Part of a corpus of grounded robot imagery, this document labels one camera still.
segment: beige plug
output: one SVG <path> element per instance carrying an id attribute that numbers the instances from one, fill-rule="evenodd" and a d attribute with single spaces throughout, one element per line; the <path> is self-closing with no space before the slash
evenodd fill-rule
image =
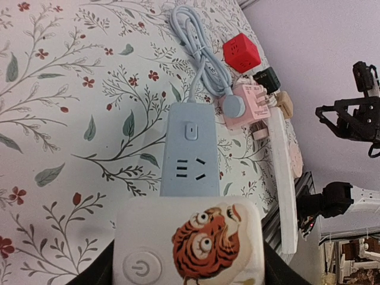
<path id="1" fill-rule="evenodd" d="M 285 119 L 290 119 L 293 117 L 293 102 L 290 99 L 289 94 L 286 91 L 281 91 L 276 94 L 277 96 L 277 107 L 281 109 L 284 113 Z"/>

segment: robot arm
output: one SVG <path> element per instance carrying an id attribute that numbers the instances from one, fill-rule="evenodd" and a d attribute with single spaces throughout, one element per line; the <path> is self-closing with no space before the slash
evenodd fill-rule
<path id="1" fill-rule="evenodd" d="M 364 239 L 359 239 L 359 257 L 380 262 L 380 254 L 367 250 L 368 244 L 364 243 Z"/>
<path id="2" fill-rule="evenodd" d="M 355 212 L 380 213 L 380 192 L 332 182 L 320 194 L 297 199 L 298 225 L 304 238 L 310 234 L 319 215 L 331 218 Z"/>
<path id="3" fill-rule="evenodd" d="M 376 67 L 367 66 L 359 61 L 353 66 L 356 87 L 364 94 L 362 98 L 343 99 L 335 101 L 333 106 L 322 106 L 315 110 L 319 121 L 325 124 L 339 138 L 352 141 L 372 143 L 368 155 L 371 158 L 379 157 L 380 152 L 373 153 L 380 148 L 380 83 Z M 349 113 L 350 106 L 359 106 Z M 336 112 L 337 124 L 332 123 L 324 113 Z"/>

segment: white device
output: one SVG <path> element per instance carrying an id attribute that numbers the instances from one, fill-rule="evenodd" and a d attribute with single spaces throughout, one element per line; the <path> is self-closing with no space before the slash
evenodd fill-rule
<path id="1" fill-rule="evenodd" d="M 358 272 L 360 269 L 378 269 L 380 270 L 380 254 L 377 252 L 370 252 L 368 250 L 368 244 L 364 239 L 359 239 L 359 257 L 366 258 L 370 261 L 355 262 L 354 260 L 346 260 L 346 255 L 342 254 L 340 260 L 340 272 L 339 278 L 343 281 L 344 277 Z"/>
<path id="2" fill-rule="evenodd" d="M 256 206 L 242 197 L 133 198 L 118 214 L 113 285 L 262 285 Z"/>
<path id="3" fill-rule="evenodd" d="M 380 192 L 352 186 L 351 199 L 353 204 L 347 209 L 346 213 L 354 212 L 380 212 Z"/>
<path id="4" fill-rule="evenodd" d="M 285 120 L 279 107 L 271 107 L 270 112 L 267 122 L 280 207 L 282 252 L 295 254 L 298 244 L 297 203 Z"/>

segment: wire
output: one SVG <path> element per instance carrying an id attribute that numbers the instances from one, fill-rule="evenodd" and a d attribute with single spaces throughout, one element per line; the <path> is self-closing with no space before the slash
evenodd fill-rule
<path id="1" fill-rule="evenodd" d="M 267 106 L 269 108 L 273 108 L 277 106 L 277 99 L 276 99 L 276 95 L 274 94 L 265 95 L 265 101 L 267 102 Z"/>
<path id="2" fill-rule="evenodd" d="M 369 236 L 371 238 L 380 240 L 380 232 L 370 233 Z M 333 242 L 341 242 L 341 241 L 345 241 L 345 240 L 365 239 L 366 237 L 367 237 L 366 233 L 363 233 L 363 234 L 360 234 L 360 235 L 354 235 L 354 236 L 335 237 L 335 238 L 332 238 L 332 239 L 329 239 L 328 236 L 325 236 L 325 237 L 322 237 L 319 240 L 319 244 L 318 245 L 322 245 L 323 243 L 325 243 L 325 242 L 327 242 L 329 240 L 333 241 Z"/>
<path id="3" fill-rule="evenodd" d="M 185 21 L 185 28 L 179 25 L 179 14 L 188 17 Z M 197 12 L 190 6 L 179 5 L 173 9 L 170 15 L 170 25 L 178 38 L 185 43 L 186 48 L 194 57 L 198 68 L 190 86 L 188 102 L 195 103 L 195 92 L 201 78 L 207 91 L 213 96 L 233 95 L 230 72 L 214 55 L 207 44 L 207 37 Z M 192 26 L 195 28 L 195 34 L 192 31 Z"/>

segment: power socket outlet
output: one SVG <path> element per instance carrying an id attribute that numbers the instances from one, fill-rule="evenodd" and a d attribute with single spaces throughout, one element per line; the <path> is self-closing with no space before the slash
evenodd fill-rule
<path id="1" fill-rule="evenodd" d="M 238 55 L 239 54 L 239 46 L 238 45 L 231 45 L 231 54 L 232 55 Z"/>
<path id="2" fill-rule="evenodd" d="M 161 196 L 218 197 L 219 166 L 214 108 L 175 103 L 167 120 Z"/>

